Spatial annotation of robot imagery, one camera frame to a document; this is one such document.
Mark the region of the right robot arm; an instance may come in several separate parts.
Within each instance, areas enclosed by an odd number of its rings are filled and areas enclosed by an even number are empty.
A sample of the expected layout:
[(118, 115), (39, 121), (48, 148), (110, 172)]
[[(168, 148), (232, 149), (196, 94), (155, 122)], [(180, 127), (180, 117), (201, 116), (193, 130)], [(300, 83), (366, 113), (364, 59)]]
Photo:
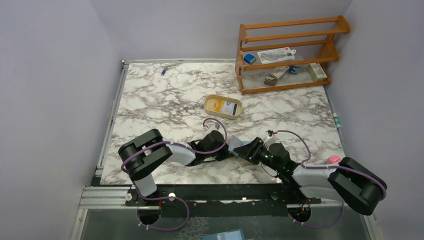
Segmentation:
[(305, 165), (293, 161), (281, 143), (265, 143), (259, 137), (250, 142), (233, 139), (229, 150), (251, 164), (274, 170), (296, 204), (307, 198), (342, 201), (369, 216), (387, 195), (387, 184), (350, 157), (335, 164)]

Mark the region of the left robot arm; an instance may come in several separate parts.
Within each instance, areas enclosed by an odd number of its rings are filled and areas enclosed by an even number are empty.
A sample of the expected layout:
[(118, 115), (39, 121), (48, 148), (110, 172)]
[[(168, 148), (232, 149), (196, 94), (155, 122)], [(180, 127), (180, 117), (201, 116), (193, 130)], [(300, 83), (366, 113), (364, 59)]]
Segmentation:
[(202, 139), (178, 143), (163, 137), (155, 128), (123, 144), (118, 155), (124, 171), (138, 188), (138, 199), (147, 206), (157, 200), (153, 171), (164, 162), (193, 167), (209, 158), (220, 162), (232, 156), (224, 136), (217, 130), (208, 131)]

